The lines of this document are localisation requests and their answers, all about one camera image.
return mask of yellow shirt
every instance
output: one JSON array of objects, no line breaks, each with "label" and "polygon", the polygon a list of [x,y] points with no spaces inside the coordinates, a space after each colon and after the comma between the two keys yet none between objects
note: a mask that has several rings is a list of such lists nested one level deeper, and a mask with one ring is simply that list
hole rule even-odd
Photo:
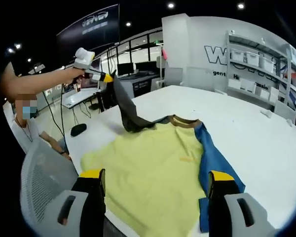
[{"label": "yellow shirt", "polygon": [[126,133],[82,158],[84,171],[106,169],[108,209],[140,236],[187,236],[199,217],[203,147],[179,123]]}]

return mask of brown collar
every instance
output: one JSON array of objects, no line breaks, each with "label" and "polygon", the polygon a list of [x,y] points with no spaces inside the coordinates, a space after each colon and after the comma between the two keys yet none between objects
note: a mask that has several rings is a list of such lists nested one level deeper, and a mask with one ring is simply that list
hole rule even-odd
[{"label": "brown collar", "polygon": [[183,127],[183,128],[194,128],[200,125],[202,122],[200,120],[187,120],[184,118],[180,118],[176,115],[168,116],[170,123],[174,126]]}]

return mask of black ceiling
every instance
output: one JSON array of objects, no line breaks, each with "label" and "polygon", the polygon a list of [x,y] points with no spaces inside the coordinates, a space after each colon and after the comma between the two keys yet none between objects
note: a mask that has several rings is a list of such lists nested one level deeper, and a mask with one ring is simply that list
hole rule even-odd
[{"label": "black ceiling", "polygon": [[[168,9],[167,3],[175,3]],[[13,59],[16,73],[26,74],[35,63],[46,71],[56,69],[56,34],[81,17],[116,3],[120,4],[120,38],[127,39],[146,30],[161,27],[164,16],[220,16],[243,20],[266,28],[296,47],[296,3],[291,1],[244,0],[246,8],[237,10],[238,0],[106,0],[16,2],[0,11],[0,40],[6,45],[22,43]],[[127,21],[132,27],[126,27]]]}]

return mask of computer monitor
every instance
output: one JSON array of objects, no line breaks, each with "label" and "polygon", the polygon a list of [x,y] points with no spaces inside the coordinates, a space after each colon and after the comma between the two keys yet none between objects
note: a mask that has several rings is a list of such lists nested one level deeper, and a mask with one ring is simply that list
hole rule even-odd
[{"label": "computer monitor", "polygon": [[157,62],[156,61],[151,61],[151,62],[136,63],[136,69],[139,72],[142,72],[142,71],[156,72],[158,70]]},{"label": "computer monitor", "polygon": [[133,63],[122,63],[117,65],[118,75],[125,75],[134,73],[134,64]]}]

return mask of floor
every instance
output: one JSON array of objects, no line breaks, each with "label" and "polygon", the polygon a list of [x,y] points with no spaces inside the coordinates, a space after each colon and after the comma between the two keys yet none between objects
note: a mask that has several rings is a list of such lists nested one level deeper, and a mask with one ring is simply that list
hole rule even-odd
[{"label": "floor", "polygon": [[[97,99],[94,99],[92,101],[92,103],[97,103]],[[90,106],[90,102],[86,103],[87,108]],[[58,124],[58,126],[61,128],[62,130],[62,124],[61,124],[61,113],[60,113],[60,101],[52,104],[50,106],[51,111],[54,115],[55,121]],[[84,112],[86,112],[85,110],[85,106],[83,104],[81,104],[81,108]],[[69,110],[67,108],[65,108],[64,106],[62,107],[63,110],[63,122],[64,122],[64,130],[65,132],[70,131],[70,129],[75,125],[74,124],[74,115],[73,115],[73,110]],[[91,114],[91,119],[94,119],[98,114],[99,114],[99,110],[90,110],[88,108],[88,111]],[[87,117],[79,108],[79,105],[76,106],[74,108],[74,113],[78,119],[79,123],[86,123],[88,121],[88,119],[90,119],[89,117]],[[38,123],[38,125],[40,126],[40,129],[42,129],[43,131],[47,132],[50,136],[52,136],[54,139],[59,140],[62,138],[62,134],[60,133],[58,127],[56,126],[56,124],[54,123],[53,119],[52,119],[52,115],[50,113],[50,110],[48,107],[44,108],[43,110],[41,110],[39,112],[39,116],[37,116],[35,118],[36,122]]]}]

